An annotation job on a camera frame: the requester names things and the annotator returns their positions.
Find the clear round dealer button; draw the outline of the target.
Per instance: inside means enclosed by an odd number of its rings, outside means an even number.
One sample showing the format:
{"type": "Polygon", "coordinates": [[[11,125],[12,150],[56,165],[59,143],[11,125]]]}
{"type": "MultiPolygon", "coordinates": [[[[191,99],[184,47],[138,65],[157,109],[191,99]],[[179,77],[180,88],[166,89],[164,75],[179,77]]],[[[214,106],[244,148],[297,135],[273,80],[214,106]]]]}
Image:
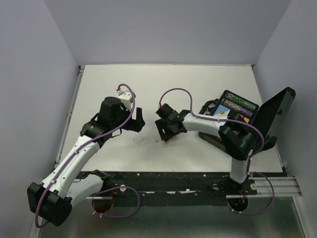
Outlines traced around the clear round dealer button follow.
{"type": "Polygon", "coordinates": [[[144,144],[146,141],[146,136],[143,133],[138,132],[138,133],[134,134],[133,141],[137,145],[144,144]]]}

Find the blue playing card deck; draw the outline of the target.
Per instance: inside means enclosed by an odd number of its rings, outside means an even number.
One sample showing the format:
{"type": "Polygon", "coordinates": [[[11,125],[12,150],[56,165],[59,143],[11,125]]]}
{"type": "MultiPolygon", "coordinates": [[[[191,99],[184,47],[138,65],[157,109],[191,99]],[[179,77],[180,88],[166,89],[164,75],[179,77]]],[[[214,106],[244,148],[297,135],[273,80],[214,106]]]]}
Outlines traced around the blue playing card deck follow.
{"type": "Polygon", "coordinates": [[[226,106],[220,104],[220,105],[218,105],[218,107],[216,108],[216,110],[215,110],[213,116],[214,116],[214,117],[220,117],[220,118],[226,118],[226,117],[228,117],[230,111],[231,111],[230,108],[228,108],[228,107],[226,107],[226,106]],[[219,114],[221,114],[221,113],[223,113],[223,112],[227,112],[227,116],[221,117],[221,116],[219,115],[219,114]]]}

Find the red Texas Hold'em card deck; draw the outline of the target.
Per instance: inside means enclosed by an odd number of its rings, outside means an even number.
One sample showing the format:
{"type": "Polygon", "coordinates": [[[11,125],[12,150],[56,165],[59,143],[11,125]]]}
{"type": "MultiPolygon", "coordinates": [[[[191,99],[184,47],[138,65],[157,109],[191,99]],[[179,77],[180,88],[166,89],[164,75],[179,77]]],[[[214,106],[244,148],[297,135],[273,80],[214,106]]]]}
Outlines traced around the red Texas Hold'em card deck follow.
{"type": "Polygon", "coordinates": [[[250,119],[245,117],[245,116],[242,116],[243,120],[246,122],[246,123],[249,123],[250,119]]]}

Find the black poker set case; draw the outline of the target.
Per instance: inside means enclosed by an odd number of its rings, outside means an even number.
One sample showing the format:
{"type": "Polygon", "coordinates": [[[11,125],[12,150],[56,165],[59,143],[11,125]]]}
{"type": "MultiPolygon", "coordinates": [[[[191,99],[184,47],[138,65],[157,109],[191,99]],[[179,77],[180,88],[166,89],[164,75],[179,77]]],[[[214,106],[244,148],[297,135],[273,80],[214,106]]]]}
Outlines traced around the black poker set case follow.
{"type": "Polygon", "coordinates": [[[261,106],[229,90],[225,90],[219,99],[207,101],[200,110],[205,116],[228,116],[238,114],[246,123],[256,127],[264,136],[263,150],[273,148],[284,124],[296,92],[286,87],[261,106]]]}

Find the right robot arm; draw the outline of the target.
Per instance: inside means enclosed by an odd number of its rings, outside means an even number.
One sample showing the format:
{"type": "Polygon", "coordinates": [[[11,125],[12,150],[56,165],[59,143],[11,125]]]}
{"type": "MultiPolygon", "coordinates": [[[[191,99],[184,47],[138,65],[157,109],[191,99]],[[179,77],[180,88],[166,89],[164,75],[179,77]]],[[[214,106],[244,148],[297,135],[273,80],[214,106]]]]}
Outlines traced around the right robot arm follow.
{"type": "Polygon", "coordinates": [[[158,108],[156,126],[161,140],[189,131],[197,131],[221,138],[226,152],[231,156],[230,180],[228,189],[239,194],[246,188],[249,176],[250,159],[264,147],[262,133],[253,125],[246,123],[239,114],[230,112],[225,117],[195,114],[190,110],[177,112],[168,104],[158,108]]]}

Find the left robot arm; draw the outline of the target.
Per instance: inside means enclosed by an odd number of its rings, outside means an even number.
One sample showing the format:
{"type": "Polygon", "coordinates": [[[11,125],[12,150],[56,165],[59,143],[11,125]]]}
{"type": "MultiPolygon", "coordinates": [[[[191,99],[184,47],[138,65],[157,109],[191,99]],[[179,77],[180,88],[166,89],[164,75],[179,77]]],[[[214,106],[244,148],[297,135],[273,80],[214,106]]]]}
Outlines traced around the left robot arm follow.
{"type": "Polygon", "coordinates": [[[70,188],[84,165],[113,138],[115,131],[142,130],[145,125],[142,109],[135,105],[133,93],[105,97],[99,112],[83,125],[76,143],[62,162],[41,183],[28,186],[29,208],[36,219],[43,218],[58,227],[69,217],[76,198],[84,199],[93,193],[104,196],[109,192],[110,184],[99,172],[83,182],[80,195],[70,188]]]}

